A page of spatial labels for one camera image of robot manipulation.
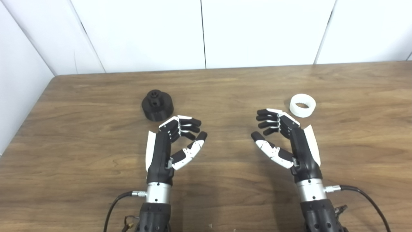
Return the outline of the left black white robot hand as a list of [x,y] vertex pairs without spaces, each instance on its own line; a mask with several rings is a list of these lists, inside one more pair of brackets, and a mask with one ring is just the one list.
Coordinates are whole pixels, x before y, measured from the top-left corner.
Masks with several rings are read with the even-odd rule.
[[[145,158],[148,184],[173,185],[175,171],[190,163],[206,141],[208,134],[200,130],[201,125],[198,119],[177,115],[162,123],[158,132],[149,131]],[[171,154],[171,145],[179,138],[188,138],[191,142]]]

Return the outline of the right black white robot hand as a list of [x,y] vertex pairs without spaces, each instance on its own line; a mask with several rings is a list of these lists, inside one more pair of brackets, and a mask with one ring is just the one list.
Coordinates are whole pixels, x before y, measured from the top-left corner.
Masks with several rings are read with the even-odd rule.
[[[257,111],[258,127],[263,134],[255,131],[251,137],[257,147],[272,161],[290,170],[295,182],[322,179],[321,160],[313,128],[302,128],[300,123],[282,110],[262,109]],[[265,136],[280,133],[290,141],[292,151],[276,146]]]

